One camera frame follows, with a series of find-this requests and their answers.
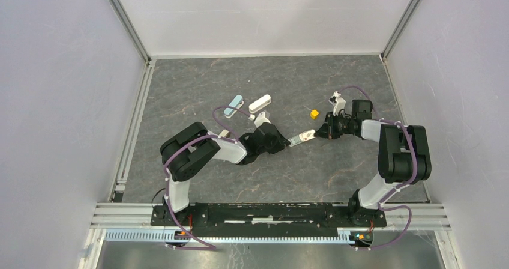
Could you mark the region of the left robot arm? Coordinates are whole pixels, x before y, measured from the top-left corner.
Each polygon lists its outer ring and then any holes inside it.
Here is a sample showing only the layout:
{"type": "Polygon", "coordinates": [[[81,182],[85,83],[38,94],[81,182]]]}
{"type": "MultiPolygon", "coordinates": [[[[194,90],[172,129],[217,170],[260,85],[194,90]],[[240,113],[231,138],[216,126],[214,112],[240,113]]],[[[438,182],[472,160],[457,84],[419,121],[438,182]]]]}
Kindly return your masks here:
{"type": "Polygon", "coordinates": [[[263,122],[255,131],[233,139],[209,131],[201,122],[191,124],[160,147],[166,176],[163,196],[166,218],[177,226],[187,221],[190,180],[209,161],[248,165],[261,154],[276,154],[290,144],[290,140],[270,122],[263,122]]]}

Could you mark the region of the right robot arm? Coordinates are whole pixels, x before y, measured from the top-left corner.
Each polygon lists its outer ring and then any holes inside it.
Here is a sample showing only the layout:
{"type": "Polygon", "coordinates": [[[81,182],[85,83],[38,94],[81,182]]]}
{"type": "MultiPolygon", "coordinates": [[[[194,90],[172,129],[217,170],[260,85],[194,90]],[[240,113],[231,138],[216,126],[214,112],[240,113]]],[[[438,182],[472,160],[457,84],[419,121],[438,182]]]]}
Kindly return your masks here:
{"type": "Polygon", "coordinates": [[[378,145],[378,171],[349,198],[346,210],[348,221],[361,226],[401,189],[429,178],[432,162],[427,132],[420,125],[375,120],[370,100],[354,100],[350,113],[345,113],[343,98],[331,97],[330,103],[333,109],[325,115],[316,137],[334,140],[349,134],[378,145]]]}

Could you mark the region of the white stapler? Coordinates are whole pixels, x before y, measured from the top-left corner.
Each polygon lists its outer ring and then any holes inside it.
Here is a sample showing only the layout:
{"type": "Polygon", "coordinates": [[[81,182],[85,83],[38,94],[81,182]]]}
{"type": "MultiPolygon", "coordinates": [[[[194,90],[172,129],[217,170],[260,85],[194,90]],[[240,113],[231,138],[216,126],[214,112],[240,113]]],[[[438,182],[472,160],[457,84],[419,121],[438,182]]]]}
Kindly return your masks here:
{"type": "Polygon", "coordinates": [[[263,108],[267,107],[271,103],[271,96],[269,94],[265,94],[259,99],[252,102],[249,106],[249,112],[254,114],[263,108]]]}

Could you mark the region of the light blue stapler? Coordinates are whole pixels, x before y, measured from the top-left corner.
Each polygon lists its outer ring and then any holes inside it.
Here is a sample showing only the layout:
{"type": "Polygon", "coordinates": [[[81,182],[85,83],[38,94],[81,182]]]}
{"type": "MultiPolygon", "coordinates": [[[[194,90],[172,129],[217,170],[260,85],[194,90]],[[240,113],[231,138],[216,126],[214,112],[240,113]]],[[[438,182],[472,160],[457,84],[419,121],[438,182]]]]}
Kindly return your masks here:
{"type": "Polygon", "coordinates": [[[224,116],[226,118],[232,118],[236,114],[236,109],[240,109],[244,104],[244,98],[242,95],[236,95],[233,100],[228,104],[224,110],[224,116]]]}

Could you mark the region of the staple box grey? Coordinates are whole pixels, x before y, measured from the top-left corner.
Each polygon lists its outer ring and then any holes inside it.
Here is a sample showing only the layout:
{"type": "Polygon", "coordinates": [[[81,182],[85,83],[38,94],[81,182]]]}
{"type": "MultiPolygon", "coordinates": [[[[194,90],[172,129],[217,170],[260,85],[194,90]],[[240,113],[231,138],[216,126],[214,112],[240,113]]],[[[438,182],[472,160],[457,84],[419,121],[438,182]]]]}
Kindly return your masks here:
{"type": "Polygon", "coordinates": [[[294,147],[296,145],[303,143],[304,141],[300,138],[299,135],[296,135],[294,137],[289,138],[289,142],[290,142],[289,146],[294,147]]]}

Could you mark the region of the small beige stapler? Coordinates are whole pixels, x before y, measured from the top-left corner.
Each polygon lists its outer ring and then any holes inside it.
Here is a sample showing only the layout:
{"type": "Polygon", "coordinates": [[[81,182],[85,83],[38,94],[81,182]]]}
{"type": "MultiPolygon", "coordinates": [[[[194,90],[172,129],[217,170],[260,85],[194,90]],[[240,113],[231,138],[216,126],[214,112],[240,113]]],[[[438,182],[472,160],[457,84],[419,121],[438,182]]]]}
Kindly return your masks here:
{"type": "Polygon", "coordinates": [[[229,137],[230,137],[230,135],[231,135],[231,132],[230,132],[230,131],[228,131],[228,130],[223,130],[223,131],[219,134],[219,136],[224,137],[224,138],[229,138],[229,137]]]}

